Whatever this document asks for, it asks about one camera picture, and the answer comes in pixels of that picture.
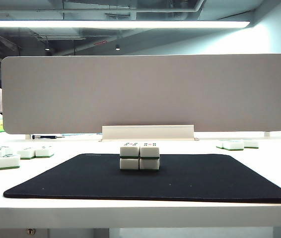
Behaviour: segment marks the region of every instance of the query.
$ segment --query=white wall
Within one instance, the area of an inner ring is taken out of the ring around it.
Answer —
[[[257,53],[281,53],[281,3],[254,27],[206,35],[134,52],[131,55]]]

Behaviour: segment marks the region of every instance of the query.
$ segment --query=ceiling light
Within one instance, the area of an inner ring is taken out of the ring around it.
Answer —
[[[97,28],[97,29],[154,29],[154,28],[244,28],[249,21],[53,21],[0,20],[0,27],[27,28]]]

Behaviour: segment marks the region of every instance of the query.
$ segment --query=stack of mahjong tiles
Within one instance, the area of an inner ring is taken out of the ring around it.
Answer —
[[[160,154],[156,143],[144,143],[140,147],[140,170],[159,170]]]
[[[120,170],[138,170],[140,166],[138,143],[125,143],[120,148]]]
[[[0,146],[0,170],[19,168],[20,155],[16,155],[13,149]]]
[[[156,143],[125,143],[120,149],[121,170],[159,170],[160,155]]]
[[[244,150],[244,148],[258,149],[259,142],[256,140],[220,140],[216,147],[224,150]]]
[[[51,146],[42,146],[39,148],[24,148],[16,153],[11,147],[0,146],[0,170],[16,169],[20,167],[20,159],[30,160],[33,158],[49,158],[53,156]]]

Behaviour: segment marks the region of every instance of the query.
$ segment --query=desk mat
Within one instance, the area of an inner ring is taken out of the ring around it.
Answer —
[[[120,171],[117,154],[81,154],[4,192],[10,198],[281,203],[281,188],[231,156],[160,155],[160,169]]]

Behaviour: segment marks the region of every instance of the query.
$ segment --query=table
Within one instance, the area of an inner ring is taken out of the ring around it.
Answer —
[[[156,141],[161,154],[227,154],[281,187],[281,132],[196,133],[200,141]],[[55,140],[25,140],[0,133],[0,146],[52,145],[51,158],[21,161],[20,169],[0,171],[0,229],[5,228],[151,228],[151,227],[275,227],[281,226],[281,204],[177,201],[12,199],[2,193],[80,153],[119,153],[122,141],[101,135]],[[259,149],[225,151],[219,138],[256,138]]]

